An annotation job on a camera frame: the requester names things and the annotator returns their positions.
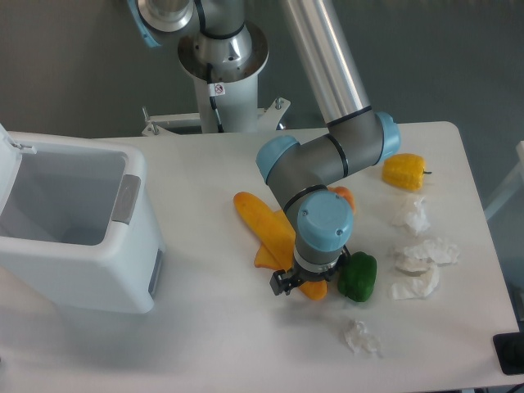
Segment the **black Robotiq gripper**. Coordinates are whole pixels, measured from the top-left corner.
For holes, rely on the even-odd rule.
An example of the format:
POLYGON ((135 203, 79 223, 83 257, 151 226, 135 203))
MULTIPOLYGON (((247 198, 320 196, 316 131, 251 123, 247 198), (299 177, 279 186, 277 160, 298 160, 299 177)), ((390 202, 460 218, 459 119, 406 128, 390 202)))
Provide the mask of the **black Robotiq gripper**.
POLYGON ((344 268, 349 264, 350 259, 351 253, 347 246, 343 246, 334 265, 326 271, 314 273, 295 264, 292 269, 287 271, 284 269, 274 271, 269 285, 275 296, 281 295, 282 293, 288 296, 294 288, 301 286, 305 282, 331 282, 337 274, 342 273, 344 268))

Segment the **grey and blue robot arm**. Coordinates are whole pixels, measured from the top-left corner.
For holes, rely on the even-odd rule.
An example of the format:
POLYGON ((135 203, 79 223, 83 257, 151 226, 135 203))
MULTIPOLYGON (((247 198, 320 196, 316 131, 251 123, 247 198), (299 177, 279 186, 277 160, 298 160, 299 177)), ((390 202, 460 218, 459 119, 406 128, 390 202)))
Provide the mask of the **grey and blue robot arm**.
MULTIPOLYGON (((330 279, 349 259, 350 205, 328 186, 400 148, 400 131, 372 109, 329 1, 281 4, 327 132, 307 143, 279 136, 256 157, 259 171, 295 229, 291 267, 273 274, 275 294, 330 279)), ((192 77, 203 133, 258 129, 258 75, 269 49, 242 1, 131 1, 143 40, 159 47, 177 34, 178 58, 192 77)))

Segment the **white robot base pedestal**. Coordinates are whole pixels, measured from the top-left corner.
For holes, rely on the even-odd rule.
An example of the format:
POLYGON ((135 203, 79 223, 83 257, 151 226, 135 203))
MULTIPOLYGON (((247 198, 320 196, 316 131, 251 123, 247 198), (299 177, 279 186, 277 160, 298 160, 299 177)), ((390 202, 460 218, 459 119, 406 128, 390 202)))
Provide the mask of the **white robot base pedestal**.
POLYGON ((203 133, 256 131, 258 77, 268 57, 267 39, 250 21, 232 37, 180 39, 178 58, 192 78, 203 133))

